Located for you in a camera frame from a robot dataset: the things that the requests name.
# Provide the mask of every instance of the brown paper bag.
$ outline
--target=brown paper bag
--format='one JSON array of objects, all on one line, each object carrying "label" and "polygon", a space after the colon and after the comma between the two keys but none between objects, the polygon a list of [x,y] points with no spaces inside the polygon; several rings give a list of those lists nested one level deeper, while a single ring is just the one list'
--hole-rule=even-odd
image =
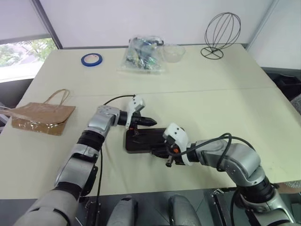
[{"label": "brown paper bag", "polygon": [[[64,91],[59,105],[48,104],[49,100]],[[23,107],[2,110],[1,114],[12,116],[12,127],[60,136],[74,106],[62,105],[69,96],[69,90],[61,89],[52,94],[44,103],[29,103]]]}]

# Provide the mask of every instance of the black cable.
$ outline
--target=black cable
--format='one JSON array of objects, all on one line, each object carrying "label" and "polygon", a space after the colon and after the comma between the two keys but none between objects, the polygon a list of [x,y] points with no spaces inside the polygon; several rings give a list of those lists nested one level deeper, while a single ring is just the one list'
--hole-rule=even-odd
[{"label": "black cable", "polygon": [[98,189],[97,189],[97,196],[95,201],[95,210],[94,210],[94,219],[93,219],[93,225],[96,224],[96,218],[97,218],[97,212],[98,212],[98,206],[99,206],[99,195],[100,195],[100,185],[102,183],[102,175],[103,175],[103,150],[100,148],[100,175],[99,175],[99,181],[98,181]]},{"label": "black cable", "polygon": [[[122,98],[122,97],[135,97],[136,95],[123,95],[123,96],[118,96],[115,97],[109,101],[107,101],[106,103],[104,103],[104,105],[107,105],[108,103],[110,103],[113,100]],[[98,189],[97,189],[97,196],[96,196],[96,201],[95,201],[95,212],[94,212],[94,219],[93,219],[93,225],[96,224],[96,218],[97,218],[97,212],[98,212],[98,206],[99,206],[99,196],[100,196],[100,185],[102,183],[102,176],[103,176],[103,150],[102,148],[100,148],[99,150],[100,152],[100,175],[99,175],[99,181],[98,181]]]},{"label": "black cable", "polygon": [[238,195],[238,192],[239,192],[239,189],[236,189],[236,191],[234,192],[234,194],[232,196],[232,199],[231,199],[230,217],[231,217],[231,224],[232,224],[232,226],[235,226],[233,212],[234,212],[234,202],[235,202],[236,196]]},{"label": "black cable", "polygon": [[[182,155],[184,155],[184,154],[188,154],[188,153],[190,153],[190,152],[192,152],[192,151],[195,151],[195,150],[198,149],[199,147],[205,146],[205,145],[207,145],[207,144],[209,144],[209,143],[211,143],[211,142],[214,142],[214,141],[217,141],[217,140],[228,139],[228,138],[229,138],[228,136],[223,136],[223,137],[222,137],[222,136],[223,136],[223,135],[221,135],[220,137],[217,137],[217,138],[214,138],[214,139],[205,141],[205,142],[203,142],[203,143],[201,143],[201,144],[199,144],[199,145],[196,145],[196,146],[194,146],[194,147],[188,148],[185,152],[181,152],[181,153],[173,153],[173,152],[171,152],[170,150],[168,150],[167,152],[168,152],[168,154],[171,155],[172,157],[179,157],[179,156],[182,156]],[[256,151],[256,150],[253,148],[253,146],[252,146],[249,142],[247,142],[246,140],[244,140],[243,138],[240,138],[240,137],[231,137],[231,138],[234,139],[234,140],[240,140],[240,141],[244,142],[246,145],[248,145],[250,148],[252,148],[254,151]]]},{"label": "black cable", "polygon": [[222,163],[222,160],[225,158],[225,156],[226,156],[226,154],[227,154],[227,152],[228,152],[228,150],[229,150],[229,148],[230,148],[230,145],[231,145],[231,141],[232,141],[232,135],[230,134],[230,133],[224,133],[223,135],[221,135],[221,137],[225,137],[225,136],[228,136],[228,143],[227,143],[227,145],[226,145],[226,147],[225,147],[225,150],[222,152],[222,155],[220,156],[220,158],[219,158],[219,160],[218,160],[218,162],[217,162],[217,164],[216,164],[216,169],[217,169],[217,171],[219,171],[219,172],[224,172],[221,168],[220,168],[220,165],[221,165],[221,163]]},{"label": "black cable", "polygon": [[116,99],[119,99],[119,98],[122,98],[122,97],[135,97],[136,95],[123,95],[123,96],[118,96],[118,97],[114,97],[113,99],[107,101],[104,105],[107,105],[109,102],[113,101],[113,100],[116,100]]}]

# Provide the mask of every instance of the blue tape roll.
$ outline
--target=blue tape roll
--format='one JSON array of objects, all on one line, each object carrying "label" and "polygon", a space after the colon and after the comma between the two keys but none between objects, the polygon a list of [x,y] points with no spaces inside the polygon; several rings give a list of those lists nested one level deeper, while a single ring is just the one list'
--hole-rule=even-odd
[{"label": "blue tape roll", "polygon": [[[89,63],[89,62],[86,62],[85,61],[85,58],[88,57],[88,56],[91,56],[91,57],[99,57],[97,61],[95,62],[92,62],[92,63]],[[103,57],[98,54],[98,53],[88,53],[86,55],[84,55],[82,58],[81,58],[81,63],[84,65],[84,66],[87,66],[87,67],[93,67],[93,66],[96,66],[96,65],[99,65],[101,62],[103,61]]]}]

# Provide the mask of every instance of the paper bag handle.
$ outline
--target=paper bag handle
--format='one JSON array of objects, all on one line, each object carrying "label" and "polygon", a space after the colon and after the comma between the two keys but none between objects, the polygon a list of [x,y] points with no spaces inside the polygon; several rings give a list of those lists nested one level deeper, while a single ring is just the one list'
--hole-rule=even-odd
[{"label": "paper bag handle", "polygon": [[70,91],[67,90],[67,89],[60,89],[60,90],[54,92],[44,103],[47,104],[49,102],[49,100],[51,100],[56,94],[58,94],[62,91],[64,91],[64,94],[62,96],[62,100],[61,100],[61,103],[60,103],[60,105],[62,105],[64,103],[64,101],[67,99],[67,97],[69,96],[69,94],[70,94]]}]

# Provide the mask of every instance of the white table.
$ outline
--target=white table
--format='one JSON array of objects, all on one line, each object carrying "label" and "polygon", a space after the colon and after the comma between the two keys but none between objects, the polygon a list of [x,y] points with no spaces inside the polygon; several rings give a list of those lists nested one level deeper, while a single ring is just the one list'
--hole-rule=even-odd
[{"label": "white table", "polygon": [[[13,129],[8,123],[0,135],[0,199],[38,198],[52,189],[97,106],[132,93],[144,98],[142,114],[157,120],[157,128],[176,122],[192,142],[230,132],[255,147],[271,182],[301,179],[301,116],[240,45],[225,49],[218,61],[203,58],[200,49],[186,47],[184,59],[168,64],[162,75],[117,72],[124,49],[53,52],[19,105],[44,101],[67,88],[71,97],[65,104],[77,108],[60,137]],[[80,58],[89,52],[101,53],[103,63],[82,66]],[[112,106],[125,109],[127,102],[119,99]],[[124,127],[112,128],[106,139],[102,195],[234,186],[225,173],[197,163],[167,168],[165,160],[150,154],[127,154],[124,132]],[[96,195],[96,187],[90,195]]]}]

